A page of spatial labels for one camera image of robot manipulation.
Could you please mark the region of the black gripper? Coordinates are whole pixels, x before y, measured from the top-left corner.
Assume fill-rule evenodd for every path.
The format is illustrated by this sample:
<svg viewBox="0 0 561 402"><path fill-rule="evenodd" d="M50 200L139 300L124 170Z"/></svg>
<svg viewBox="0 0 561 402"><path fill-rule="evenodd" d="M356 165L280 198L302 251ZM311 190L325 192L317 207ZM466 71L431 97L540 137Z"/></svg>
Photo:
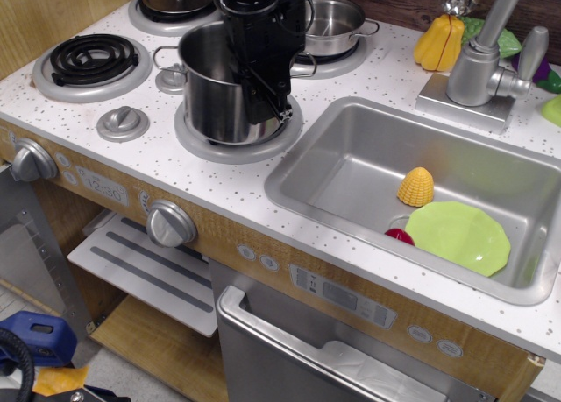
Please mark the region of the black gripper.
<svg viewBox="0 0 561 402"><path fill-rule="evenodd" d="M233 52L242 68L268 87L288 87L294 57L304 50L307 28L305 0L280 0L269 12L224 17ZM293 116L291 104L276 105L265 88L250 77L243 78L243 99L249 123Z"/></svg>

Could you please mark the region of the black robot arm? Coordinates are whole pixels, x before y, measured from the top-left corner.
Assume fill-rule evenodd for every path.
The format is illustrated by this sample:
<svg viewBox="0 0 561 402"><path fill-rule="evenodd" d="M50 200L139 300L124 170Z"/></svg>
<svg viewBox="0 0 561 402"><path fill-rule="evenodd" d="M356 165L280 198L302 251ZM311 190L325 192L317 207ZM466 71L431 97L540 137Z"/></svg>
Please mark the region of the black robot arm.
<svg viewBox="0 0 561 402"><path fill-rule="evenodd" d="M231 68L242 86L249 123L286 122L290 70L305 49L311 0L215 0L224 14Z"/></svg>

